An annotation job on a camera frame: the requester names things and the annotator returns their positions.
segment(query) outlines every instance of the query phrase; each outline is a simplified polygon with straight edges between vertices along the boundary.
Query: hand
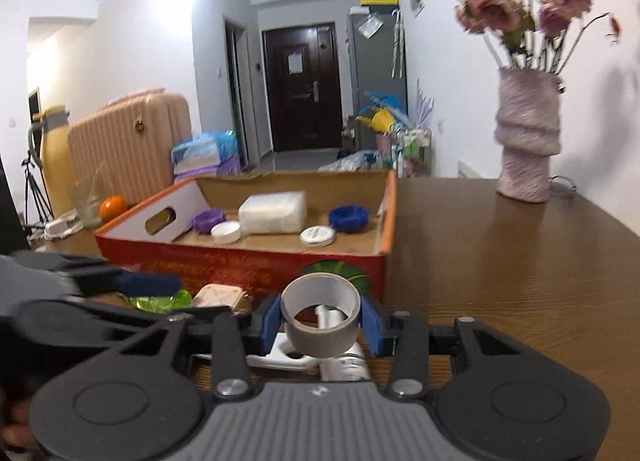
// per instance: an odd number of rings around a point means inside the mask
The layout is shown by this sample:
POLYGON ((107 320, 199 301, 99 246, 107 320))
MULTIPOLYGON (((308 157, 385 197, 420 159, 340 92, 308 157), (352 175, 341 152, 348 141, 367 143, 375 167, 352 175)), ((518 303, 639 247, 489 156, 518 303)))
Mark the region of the hand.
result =
POLYGON ((36 448, 36 442, 27 425, 30 402, 31 400, 24 399, 12 407, 11 417, 13 422, 2 429, 2 439, 7 445, 28 450, 36 448))

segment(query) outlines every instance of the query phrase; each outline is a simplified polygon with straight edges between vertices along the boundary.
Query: bouquet of flowers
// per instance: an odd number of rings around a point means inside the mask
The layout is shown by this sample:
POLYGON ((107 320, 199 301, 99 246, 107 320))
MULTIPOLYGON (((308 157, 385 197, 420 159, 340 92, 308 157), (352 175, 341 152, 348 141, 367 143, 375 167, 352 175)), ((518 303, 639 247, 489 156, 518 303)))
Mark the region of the bouquet of flowers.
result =
POLYGON ((454 12, 458 23, 465 32, 484 37, 500 67, 503 63, 495 50, 495 41, 505 49, 508 67, 538 69, 558 75, 570 60, 584 31, 597 20, 609 18, 610 37, 614 42, 622 34, 620 24, 609 12, 584 25, 584 15, 591 12, 591 0, 456 1, 454 12), (565 54, 567 33, 574 23, 579 23, 580 31, 565 54))

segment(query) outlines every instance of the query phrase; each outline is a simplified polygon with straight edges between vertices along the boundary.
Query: brown front door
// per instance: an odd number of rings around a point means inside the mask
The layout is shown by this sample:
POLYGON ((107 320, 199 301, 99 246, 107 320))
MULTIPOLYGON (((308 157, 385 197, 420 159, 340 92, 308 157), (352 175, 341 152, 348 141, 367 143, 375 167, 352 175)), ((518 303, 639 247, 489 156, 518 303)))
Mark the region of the brown front door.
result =
POLYGON ((274 152, 340 147, 335 24, 262 34, 274 152))

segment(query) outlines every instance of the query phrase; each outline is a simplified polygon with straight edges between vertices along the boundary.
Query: pink vase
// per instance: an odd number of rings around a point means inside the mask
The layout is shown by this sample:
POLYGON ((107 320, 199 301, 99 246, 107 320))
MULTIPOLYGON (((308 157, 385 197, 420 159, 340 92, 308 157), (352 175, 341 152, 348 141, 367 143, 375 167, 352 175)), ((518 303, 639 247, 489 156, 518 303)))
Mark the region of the pink vase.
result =
POLYGON ((557 76, 500 69, 495 139, 503 146, 498 192, 527 203, 549 199, 549 157, 560 154, 557 76))

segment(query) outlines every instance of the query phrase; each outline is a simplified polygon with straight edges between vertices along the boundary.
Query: yellow thermos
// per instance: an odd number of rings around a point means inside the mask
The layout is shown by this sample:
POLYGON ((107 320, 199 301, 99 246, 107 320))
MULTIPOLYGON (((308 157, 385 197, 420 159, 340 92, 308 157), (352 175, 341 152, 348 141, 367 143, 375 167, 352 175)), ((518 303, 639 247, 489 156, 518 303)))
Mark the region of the yellow thermos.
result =
POLYGON ((49 195, 54 217, 74 209, 68 189, 76 184, 74 166, 69 155, 66 138, 69 134, 69 113, 64 105, 51 107, 34 117, 35 123, 29 128, 29 153, 42 170, 44 186, 49 195), (33 147, 33 133, 42 131, 40 156, 33 147))

